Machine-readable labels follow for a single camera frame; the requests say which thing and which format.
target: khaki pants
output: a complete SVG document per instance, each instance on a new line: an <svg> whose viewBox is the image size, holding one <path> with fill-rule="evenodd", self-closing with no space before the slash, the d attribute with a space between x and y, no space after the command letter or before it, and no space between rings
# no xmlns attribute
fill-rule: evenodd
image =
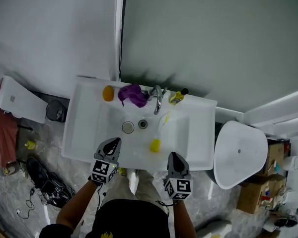
<svg viewBox="0 0 298 238"><path fill-rule="evenodd" d="M151 174L145 170L139 170L139 182L135 195L129 188L129 179L119 174L117 176L116 183L107 191L102 205L114 199L141 200L152 203L165 212L164 207L156 202L157 200L161 201L161 197L152 184L153 176Z"/></svg>

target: black trash bin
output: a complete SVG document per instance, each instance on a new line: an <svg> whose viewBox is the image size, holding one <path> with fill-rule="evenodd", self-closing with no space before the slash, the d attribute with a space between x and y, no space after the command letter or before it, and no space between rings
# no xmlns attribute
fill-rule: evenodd
<svg viewBox="0 0 298 238"><path fill-rule="evenodd" d="M51 101L46 107L46 117L51 121L65 122L68 109L58 100Z"/></svg>

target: faucet handle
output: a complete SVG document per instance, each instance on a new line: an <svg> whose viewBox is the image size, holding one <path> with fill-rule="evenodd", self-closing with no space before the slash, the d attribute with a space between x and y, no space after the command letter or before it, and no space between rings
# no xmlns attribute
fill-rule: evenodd
<svg viewBox="0 0 298 238"><path fill-rule="evenodd" d="M164 90L162 91L162 96L164 96L164 94L166 93L167 90L168 90L168 88L165 87Z"/></svg>

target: yellow bottle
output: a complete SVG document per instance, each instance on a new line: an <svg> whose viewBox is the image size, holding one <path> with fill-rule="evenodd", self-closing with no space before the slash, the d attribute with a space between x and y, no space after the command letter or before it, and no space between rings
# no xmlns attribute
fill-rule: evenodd
<svg viewBox="0 0 298 238"><path fill-rule="evenodd" d="M175 95L173 95L171 97L171 99L169 100L169 103L171 105L178 104L180 101L182 101L184 99L184 95L186 95L188 93L189 93L189 90L186 88L183 88L181 92L176 92Z"/></svg>
<svg viewBox="0 0 298 238"><path fill-rule="evenodd" d="M28 149L28 150L34 150L35 149L35 143L33 141L27 141L26 144L24 144L24 146Z"/></svg>

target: brown box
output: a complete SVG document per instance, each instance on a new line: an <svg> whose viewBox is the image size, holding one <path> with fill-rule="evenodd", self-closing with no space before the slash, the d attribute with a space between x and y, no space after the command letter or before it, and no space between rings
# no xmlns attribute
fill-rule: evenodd
<svg viewBox="0 0 298 238"><path fill-rule="evenodd" d="M268 146L268 154L266 163L261 171L256 175L258 176L270 176L274 173L274 161L282 168L284 163L284 143L278 143Z"/></svg>
<svg viewBox="0 0 298 238"><path fill-rule="evenodd" d="M286 178L278 174L269 177L253 176L243 182L236 208L254 214L260 209L261 197L265 195L267 186L270 192L269 197L275 197L285 185Z"/></svg>
<svg viewBox="0 0 298 238"><path fill-rule="evenodd" d="M277 238L279 234L279 230L275 230L272 233L268 231L263 231L257 238Z"/></svg>

